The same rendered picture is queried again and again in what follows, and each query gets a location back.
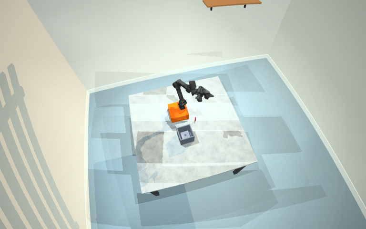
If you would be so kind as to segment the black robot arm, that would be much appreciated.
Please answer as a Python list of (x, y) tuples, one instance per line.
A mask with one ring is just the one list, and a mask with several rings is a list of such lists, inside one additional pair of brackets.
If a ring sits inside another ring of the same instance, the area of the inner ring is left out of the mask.
[[(183, 110), (185, 109), (185, 106), (187, 104), (187, 101), (183, 98), (183, 94), (182, 94), (182, 91), (181, 91), (181, 86), (183, 88), (186, 89), (186, 92), (192, 94), (192, 96), (194, 96), (196, 93), (196, 83), (195, 81), (189, 81), (189, 84), (186, 84), (184, 83), (183, 81), (181, 81), (181, 79), (177, 80), (176, 82), (173, 83), (173, 87), (176, 89), (177, 93), (178, 93), (178, 96), (179, 96), (179, 107), (180, 107), (180, 110)], [(197, 96), (195, 97), (197, 99), (198, 102), (202, 102), (202, 96), (201, 94), (196, 94)]]

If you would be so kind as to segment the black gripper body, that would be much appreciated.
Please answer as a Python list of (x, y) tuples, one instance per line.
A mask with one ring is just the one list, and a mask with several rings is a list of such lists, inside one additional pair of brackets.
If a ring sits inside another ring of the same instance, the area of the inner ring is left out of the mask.
[[(198, 89), (196, 89), (195, 93), (196, 94), (201, 94), (201, 89), (202, 89), (202, 86), (199, 86)], [(204, 96), (205, 99), (207, 99), (208, 93), (203, 93), (203, 94), (201, 94), (201, 96)]]

